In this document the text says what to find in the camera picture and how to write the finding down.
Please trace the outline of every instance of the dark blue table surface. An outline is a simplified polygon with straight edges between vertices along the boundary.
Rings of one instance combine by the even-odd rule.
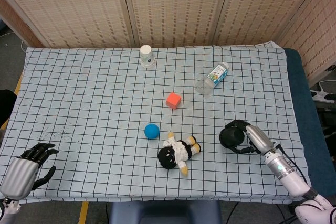
[[[319,194],[336,194],[336,171],[331,162],[299,53],[285,48],[290,92],[311,184]]]

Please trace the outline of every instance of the black and white plush toy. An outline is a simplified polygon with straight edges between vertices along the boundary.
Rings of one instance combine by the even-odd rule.
[[[188,168],[185,161],[200,151],[201,146],[193,136],[189,136],[184,141],[176,141],[174,133],[170,132],[157,156],[164,168],[173,169],[178,164],[181,173],[186,176]]]

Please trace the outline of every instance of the orange cube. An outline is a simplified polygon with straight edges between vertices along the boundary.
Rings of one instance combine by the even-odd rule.
[[[176,110],[177,106],[181,102],[181,97],[174,92],[171,92],[168,98],[166,99],[166,105]]]

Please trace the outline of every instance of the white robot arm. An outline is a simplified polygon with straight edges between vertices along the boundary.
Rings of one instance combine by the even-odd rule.
[[[54,144],[39,143],[12,161],[0,187],[1,193],[5,196],[0,201],[0,224],[13,224],[20,211],[19,201],[26,198],[30,191],[51,179],[56,170],[55,166],[44,178],[35,181],[42,164],[51,154],[58,153],[55,149],[48,150],[53,147]]]
[[[336,224],[336,208],[296,173],[290,162],[277,152],[274,144],[261,129],[242,120],[234,120],[225,126],[226,129],[230,127],[236,127],[246,133],[252,148],[265,157],[265,164],[290,195],[302,196],[307,200],[295,208],[295,213],[302,224]]]

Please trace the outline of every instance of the black headphones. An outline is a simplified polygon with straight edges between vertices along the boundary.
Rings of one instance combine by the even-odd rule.
[[[244,131],[240,129],[241,127],[239,127],[242,126],[240,125],[241,123],[250,125],[249,123],[246,123],[242,120],[234,120],[232,123],[227,124],[224,129],[222,129],[219,134],[219,141],[225,148],[230,149],[237,154],[254,152],[255,149],[252,146],[243,149],[237,148],[238,145],[242,144],[245,138]]]

